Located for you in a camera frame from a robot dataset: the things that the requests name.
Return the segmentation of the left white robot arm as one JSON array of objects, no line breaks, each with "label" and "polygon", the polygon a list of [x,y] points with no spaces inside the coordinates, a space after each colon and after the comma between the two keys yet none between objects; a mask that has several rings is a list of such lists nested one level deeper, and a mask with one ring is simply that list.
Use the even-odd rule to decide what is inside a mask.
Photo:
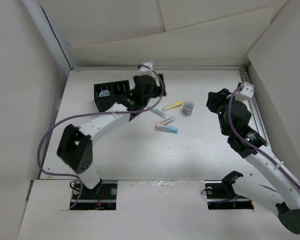
[{"label": "left white robot arm", "polygon": [[65,127],[57,156],[68,165],[84,185],[90,198],[101,194],[102,179],[93,165],[93,146],[111,130],[128,123],[144,110],[150,99],[166,95],[163,75],[156,79],[151,75],[135,75],[134,88],[128,80],[94,85],[94,102],[99,116],[79,126]]}]

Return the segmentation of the clear jar blue label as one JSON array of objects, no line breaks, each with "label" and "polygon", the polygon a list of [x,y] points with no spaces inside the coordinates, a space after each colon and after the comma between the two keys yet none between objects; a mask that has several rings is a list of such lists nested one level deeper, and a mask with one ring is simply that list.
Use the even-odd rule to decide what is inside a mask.
[{"label": "clear jar blue label", "polygon": [[112,95],[108,86],[101,86],[97,89],[96,92],[99,98],[109,97]]}]

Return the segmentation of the green highlighter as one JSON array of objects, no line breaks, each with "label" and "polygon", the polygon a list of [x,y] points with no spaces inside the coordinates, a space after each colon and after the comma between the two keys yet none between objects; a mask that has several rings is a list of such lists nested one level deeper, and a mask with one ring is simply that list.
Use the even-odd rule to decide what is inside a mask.
[{"label": "green highlighter", "polygon": [[166,113],[160,111],[159,109],[157,109],[157,108],[155,108],[155,107],[152,107],[152,108],[150,109],[150,111],[151,111],[152,113],[156,114],[157,116],[163,118],[163,119],[165,119],[165,118],[167,117],[167,114],[166,114]]}]

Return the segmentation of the clear jar of paperclips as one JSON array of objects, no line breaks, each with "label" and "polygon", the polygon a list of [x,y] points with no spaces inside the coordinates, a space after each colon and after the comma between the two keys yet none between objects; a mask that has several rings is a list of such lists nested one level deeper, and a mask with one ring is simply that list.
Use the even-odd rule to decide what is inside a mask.
[{"label": "clear jar of paperclips", "polygon": [[184,115],[191,115],[193,110],[194,110],[194,103],[190,100],[187,100],[183,103],[183,106],[182,106],[182,113]]}]

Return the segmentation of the blue highlighter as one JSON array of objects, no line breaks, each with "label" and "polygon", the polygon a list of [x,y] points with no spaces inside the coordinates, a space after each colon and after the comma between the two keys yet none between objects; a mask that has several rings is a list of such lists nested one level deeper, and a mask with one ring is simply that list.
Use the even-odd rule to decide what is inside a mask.
[{"label": "blue highlighter", "polygon": [[178,132],[178,129],[172,126],[168,126],[168,125],[162,125],[162,124],[157,124],[155,126],[156,129],[160,130],[160,131],[164,131],[167,133],[172,133],[172,134],[176,134]]}]

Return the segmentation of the yellow highlighter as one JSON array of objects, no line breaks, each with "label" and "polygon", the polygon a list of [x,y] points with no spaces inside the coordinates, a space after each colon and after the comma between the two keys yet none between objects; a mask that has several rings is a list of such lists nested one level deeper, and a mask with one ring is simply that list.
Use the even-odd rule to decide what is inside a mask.
[{"label": "yellow highlighter", "polygon": [[183,102],[182,101],[177,101],[177,102],[174,102],[172,104],[169,104],[169,105],[166,105],[162,108],[162,111],[166,112],[166,111],[169,111],[169,110],[172,110],[172,109],[175,109],[175,108],[178,108],[178,107],[181,107],[183,105]]}]

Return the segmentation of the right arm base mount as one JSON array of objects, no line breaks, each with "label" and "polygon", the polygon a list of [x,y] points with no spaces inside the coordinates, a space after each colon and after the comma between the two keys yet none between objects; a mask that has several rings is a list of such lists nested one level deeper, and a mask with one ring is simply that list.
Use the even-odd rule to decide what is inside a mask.
[{"label": "right arm base mount", "polygon": [[201,195],[206,196],[208,210],[254,210],[253,202],[233,189],[233,184],[242,177],[242,173],[232,171],[221,180],[205,180]]}]

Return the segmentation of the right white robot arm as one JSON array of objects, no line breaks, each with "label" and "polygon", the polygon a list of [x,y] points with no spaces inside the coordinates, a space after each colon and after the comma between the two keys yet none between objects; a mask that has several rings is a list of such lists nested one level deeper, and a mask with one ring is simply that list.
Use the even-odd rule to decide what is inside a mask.
[{"label": "right white robot arm", "polygon": [[243,196],[272,212],[291,233],[300,235],[300,181],[268,149],[266,140],[249,122],[252,117],[245,100],[253,90],[240,85],[234,92],[222,89],[209,92],[206,106],[217,114],[221,133],[229,146],[255,167],[273,186],[266,188],[238,171],[228,173],[221,180],[221,191],[227,197]]}]

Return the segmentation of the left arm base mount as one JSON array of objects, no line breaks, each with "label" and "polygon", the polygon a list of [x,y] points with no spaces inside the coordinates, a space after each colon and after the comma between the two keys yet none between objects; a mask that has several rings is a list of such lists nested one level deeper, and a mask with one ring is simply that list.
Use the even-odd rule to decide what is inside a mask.
[{"label": "left arm base mount", "polygon": [[77,211],[114,211],[117,208],[118,181],[106,180],[98,184],[95,189],[88,189],[77,181],[69,184],[72,193],[69,203],[70,210]]}]

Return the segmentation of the orange highlighter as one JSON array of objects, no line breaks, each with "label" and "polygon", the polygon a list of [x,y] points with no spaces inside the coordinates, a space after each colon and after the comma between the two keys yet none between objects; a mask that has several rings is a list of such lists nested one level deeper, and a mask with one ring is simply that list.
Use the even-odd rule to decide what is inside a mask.
[{"label": "orange highlighter", "polygon": [[174,116],[166,118],[163,121],[157,123],[155,125],[155,127],[158,128],[160,125],[163,125],[163,126],[169,125],[170,123],[174,122],[175,120],[176,120],[176,118]]}]

